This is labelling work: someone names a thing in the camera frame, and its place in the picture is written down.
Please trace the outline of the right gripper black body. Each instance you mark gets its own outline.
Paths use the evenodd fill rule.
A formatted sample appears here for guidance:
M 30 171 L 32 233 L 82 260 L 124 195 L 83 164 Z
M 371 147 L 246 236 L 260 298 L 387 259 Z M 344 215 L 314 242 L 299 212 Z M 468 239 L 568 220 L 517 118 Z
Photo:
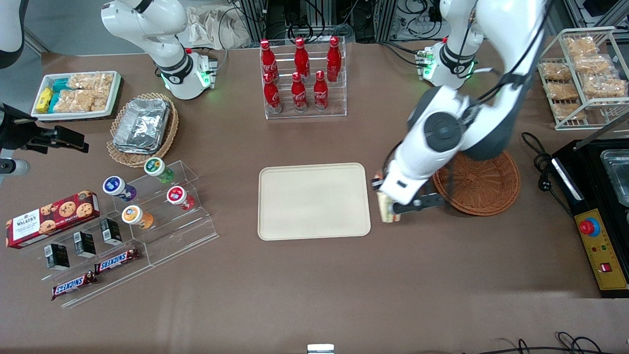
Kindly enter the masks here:
M 2 149 L 47 149 L 56 138 L 56 130 L 39 127 L 36 119 L 2 104 L 0 145 Z

